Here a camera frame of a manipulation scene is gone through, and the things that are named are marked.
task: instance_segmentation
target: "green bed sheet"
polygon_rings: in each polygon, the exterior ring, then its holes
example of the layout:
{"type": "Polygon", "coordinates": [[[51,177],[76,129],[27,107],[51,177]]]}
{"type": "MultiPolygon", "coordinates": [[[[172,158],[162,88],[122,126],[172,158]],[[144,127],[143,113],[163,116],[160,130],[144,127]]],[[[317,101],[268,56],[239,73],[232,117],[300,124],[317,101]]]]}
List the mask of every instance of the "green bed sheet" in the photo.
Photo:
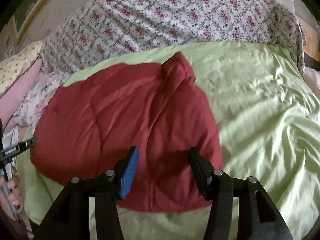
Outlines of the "green bed sheet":
{"type": "MultiPolygon", "coordinates": [[[[320,209],[320,104],[280,46],[206,42],[130,53],[75,73],[68,86],[111,65],[163,63],[181,51],[209,100],[230,176],[255,176],[280,210],[294,239],[305,236],[320,209]]],[[[30,152],[17,169],[29,218],[39,224],[62,190],[40,174],[30,152]]],[[[202,239],[210,207],[184,213],[143,213],[118,208],[125,239],[202,239]]],[[[231,239],[237,230],[237,200],[231,239]]],[[[91,237],[96,239],[94,199],[91,237]]]]}

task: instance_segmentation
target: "red garment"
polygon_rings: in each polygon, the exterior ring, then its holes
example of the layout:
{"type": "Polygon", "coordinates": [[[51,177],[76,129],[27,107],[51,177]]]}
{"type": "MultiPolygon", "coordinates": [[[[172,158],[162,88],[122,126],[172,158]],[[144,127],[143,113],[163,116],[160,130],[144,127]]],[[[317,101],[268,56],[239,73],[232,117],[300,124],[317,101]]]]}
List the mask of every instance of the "red garment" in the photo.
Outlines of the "red garment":
{"type": "Polygon", "coordinates": [[[135,145],[139,164],[119,206],[147,212],[208,206],[198,193],[188,150],[197,146],[218,169],[223,160],[208,100],[194,81],[178,52],[163,65],[120,63],[59,87],[36,127],[39,142],[31,161],[65,185],[112,169],[135,145]]]}

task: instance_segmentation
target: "folded red cloth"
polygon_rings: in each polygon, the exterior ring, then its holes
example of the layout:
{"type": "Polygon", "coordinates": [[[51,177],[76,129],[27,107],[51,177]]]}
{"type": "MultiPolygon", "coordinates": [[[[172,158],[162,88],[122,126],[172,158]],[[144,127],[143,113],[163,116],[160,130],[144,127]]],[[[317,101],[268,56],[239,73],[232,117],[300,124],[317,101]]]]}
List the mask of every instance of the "folded red cloth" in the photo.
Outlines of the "folded red cloth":
{"type": "Polygon", "coordinates": [[[223,167],[218,129],[205,93],[178,52],[163,65],[117,64],[59,87],[41,117],[31,161],[65,185],[94,178],[139,148],[129,195],[117,204],[138,211],[187,211],[210,205],[199,195],[188,164],[197,146],[223,167]]]}

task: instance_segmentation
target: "bed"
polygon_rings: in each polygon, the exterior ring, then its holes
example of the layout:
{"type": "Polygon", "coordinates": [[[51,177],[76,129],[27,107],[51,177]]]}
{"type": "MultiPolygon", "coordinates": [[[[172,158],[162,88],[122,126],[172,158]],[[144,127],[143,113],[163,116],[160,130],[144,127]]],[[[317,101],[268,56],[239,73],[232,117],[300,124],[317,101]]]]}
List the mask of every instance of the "bed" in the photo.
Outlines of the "bed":
{"type": "MultiPolygon", "coordinates": [[[[68,86],[118,62],[162,62],[182,51],[217,121],[225,171],[242,179],[256,176],[294,239],[301,239],[320,206],[320,105],[301,78],[303,43],[295,16],[273,1],[92,0],[44,40],[42,70],[14,118],[29,127],[26,137],[31,136],[63,83],[68,86]],[[239,163],[244,169],[236,169],[239,163]],[[293,205],[301,208],[292,210],[293,205]]],[[[39,174],[28,154],[17,159],[17,167],[27,215],[39,224],[61,185],[39,174]],[[35,208],[35,200],[42,205],[35,208]]],[[[202,239],[209,216],[208,208],[118,212],[126,239],[202,239]]],[[[91,234],[95,239],[92,223],[91,234]]]]}

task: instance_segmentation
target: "yellow pillow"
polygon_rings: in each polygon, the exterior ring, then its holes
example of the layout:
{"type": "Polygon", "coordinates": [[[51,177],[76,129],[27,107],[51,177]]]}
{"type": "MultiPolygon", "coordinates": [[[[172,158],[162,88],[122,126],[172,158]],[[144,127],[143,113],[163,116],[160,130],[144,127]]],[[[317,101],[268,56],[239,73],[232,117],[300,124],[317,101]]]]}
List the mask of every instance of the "yellow pillow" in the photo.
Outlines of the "yellow pillow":
{"type": "Polygon", "coordinates": [[[30,43],[17,55],[0,62],[0,97],[39,57],[42,41],[30,43]]]}

